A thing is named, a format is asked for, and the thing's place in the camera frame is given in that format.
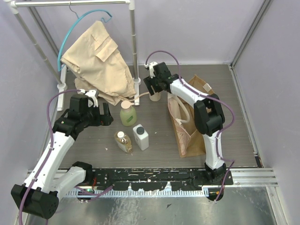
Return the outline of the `beige cylindrical bottle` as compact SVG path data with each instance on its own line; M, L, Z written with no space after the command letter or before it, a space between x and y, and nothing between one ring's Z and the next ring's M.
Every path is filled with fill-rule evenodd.
M150 95L149 98L151 101L157 102L161 99L161 93L155 93L154 95Z

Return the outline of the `green lotion pump bottle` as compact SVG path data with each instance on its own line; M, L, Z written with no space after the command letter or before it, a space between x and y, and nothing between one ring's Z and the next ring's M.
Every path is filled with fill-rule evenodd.
M129 127L136 123L137 114L134 108L134 103L128 100L121 102L120 119L124 126Z

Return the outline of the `clear amber liquid bottle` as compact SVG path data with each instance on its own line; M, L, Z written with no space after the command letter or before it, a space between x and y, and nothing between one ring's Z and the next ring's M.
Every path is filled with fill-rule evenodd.
M118 131L115 133L114 138L118 147L122 151L126 153L132 153L133 151L132 143L129 136L126 133L124 133L123 131Z

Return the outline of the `white bottle black cap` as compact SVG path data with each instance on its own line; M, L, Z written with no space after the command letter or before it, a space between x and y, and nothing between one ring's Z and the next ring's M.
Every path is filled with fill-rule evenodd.
M149 134L145 128L141 124L138 124L133 127L133 133L139 148L141 150L146 150L149 147Z

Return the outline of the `brown canvas bag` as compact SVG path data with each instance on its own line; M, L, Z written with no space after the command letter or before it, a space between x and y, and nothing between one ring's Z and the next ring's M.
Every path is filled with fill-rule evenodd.
M205 155L205 144L202 134L195 127L194 109L183 99L179 101L167 94L167 106L178 145L179 156L195 157Z

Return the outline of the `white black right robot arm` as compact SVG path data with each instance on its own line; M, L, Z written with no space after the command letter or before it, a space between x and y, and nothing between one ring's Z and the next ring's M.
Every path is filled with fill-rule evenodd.
M188 84L178 74L172 75L167 65L152 62L144 65L149 76L143 79L150 95L167 91L188 103L194 110L194 123L202 134L206 150L205 178L215 185L224 177L226 164L222 155L221 135L225 116L216 94L205 94Z

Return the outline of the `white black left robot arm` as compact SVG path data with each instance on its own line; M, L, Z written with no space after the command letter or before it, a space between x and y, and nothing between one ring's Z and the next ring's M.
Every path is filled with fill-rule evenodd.
M96 97L75 94L69 108L50 126L50 141L37 165L23 182L15 184L11 196L19 209L19 216L28 213L50 219L59 201L75 186L90 185L94 180L92 165L75 162L59 179L54 176L78 135L88 127L109 126L113 122L108 103L101 114Z

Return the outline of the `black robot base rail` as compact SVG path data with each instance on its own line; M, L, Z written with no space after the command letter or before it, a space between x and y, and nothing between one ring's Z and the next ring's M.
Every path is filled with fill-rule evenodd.
M162 191L170 185L172 191L193 191L205 185L221 185L222 181L209 181L202 168L99 168L93 170L89 182L78 185L95 186L97 190L113 186L115 191Z

